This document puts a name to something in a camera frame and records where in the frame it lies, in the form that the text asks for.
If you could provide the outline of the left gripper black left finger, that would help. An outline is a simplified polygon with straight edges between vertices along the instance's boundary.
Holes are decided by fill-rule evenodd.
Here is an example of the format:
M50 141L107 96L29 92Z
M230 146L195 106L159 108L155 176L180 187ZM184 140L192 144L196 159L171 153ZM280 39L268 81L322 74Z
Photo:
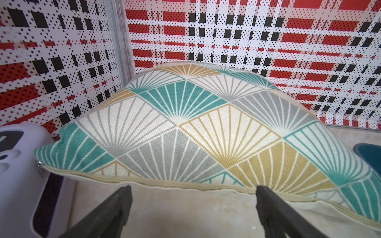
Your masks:
M61 238L119 238L127 224L133 195L131 186L119 188Z

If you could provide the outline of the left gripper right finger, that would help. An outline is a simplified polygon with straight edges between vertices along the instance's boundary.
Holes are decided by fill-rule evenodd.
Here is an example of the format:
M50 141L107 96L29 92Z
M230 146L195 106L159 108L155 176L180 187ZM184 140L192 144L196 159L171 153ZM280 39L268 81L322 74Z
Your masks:
M267 186L256 188L257 212L266 238L325 238Z

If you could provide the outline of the teal storage box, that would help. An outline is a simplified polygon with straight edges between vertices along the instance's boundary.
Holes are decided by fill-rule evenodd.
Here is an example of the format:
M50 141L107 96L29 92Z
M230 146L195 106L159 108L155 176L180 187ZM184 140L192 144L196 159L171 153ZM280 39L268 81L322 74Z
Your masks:
M381 172L381 147L379 145L359 143L353 147L353 150L375 170Z

